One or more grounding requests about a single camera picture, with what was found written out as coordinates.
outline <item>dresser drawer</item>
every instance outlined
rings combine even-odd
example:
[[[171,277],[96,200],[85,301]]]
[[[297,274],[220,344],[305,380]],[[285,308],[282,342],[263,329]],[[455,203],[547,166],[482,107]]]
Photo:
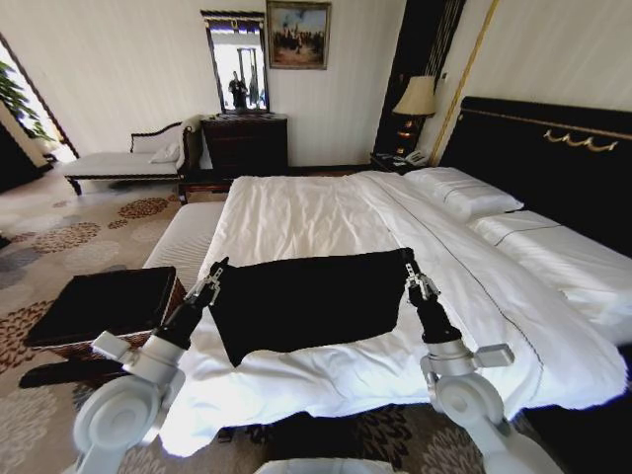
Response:
[[[285,118],[222,117],[202,122],[213,169],[224,176],[278,175],[287,169]]]

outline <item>framed painting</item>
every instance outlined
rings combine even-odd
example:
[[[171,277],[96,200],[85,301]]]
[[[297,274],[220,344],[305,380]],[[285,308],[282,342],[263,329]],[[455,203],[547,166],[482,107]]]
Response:
[[[327,69],[331,3],[268,2],[270,67]]]

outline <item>black cushion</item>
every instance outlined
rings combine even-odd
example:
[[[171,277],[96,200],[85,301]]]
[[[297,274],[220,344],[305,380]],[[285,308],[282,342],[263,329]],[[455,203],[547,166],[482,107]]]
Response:
[[[288,353],[392,331],[406,283],[400,249],[235,268],[211,314],[233,365],[255,350]]]
[[[24,340],[28,347],[61,346],[151,331],[162,322],[176,269],[123,270],[75,276]]]

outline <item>table lamp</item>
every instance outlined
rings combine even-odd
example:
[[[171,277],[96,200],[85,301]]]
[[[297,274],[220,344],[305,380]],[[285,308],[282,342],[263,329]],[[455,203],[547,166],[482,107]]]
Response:
[[[435,77],[434,76],[414,76],[411,77],[408,87],[399,101],[394,114],[411,116],[404,122],[403,129],[397,131],[400,138],[400,146],[396,153],[403,155],[410,152],[421,133],[422,117],[431,116],[435,113]]]

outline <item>white bedsheet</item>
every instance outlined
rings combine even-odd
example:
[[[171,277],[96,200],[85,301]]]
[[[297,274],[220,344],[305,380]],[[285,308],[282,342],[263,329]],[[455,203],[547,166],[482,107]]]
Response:
[[[398,247],[414,249],[472,350],[503,342],[512,348],[513,365],[482,371],[505,400],[508,417],[523,407],[584,408],[624,389],[625,366],[611,343],[555,290],[398,175],[240,178],[200,274],[225,256],[243,266]],[[391,333],[290,354],[256,351],[235,368],[206,312],[181,361],[187,381],[161,431],[163,445],[187,456],[224,426],[271,423],[300,411],[338,417],[389,403],[427,402],[421,335],[405,294]]]

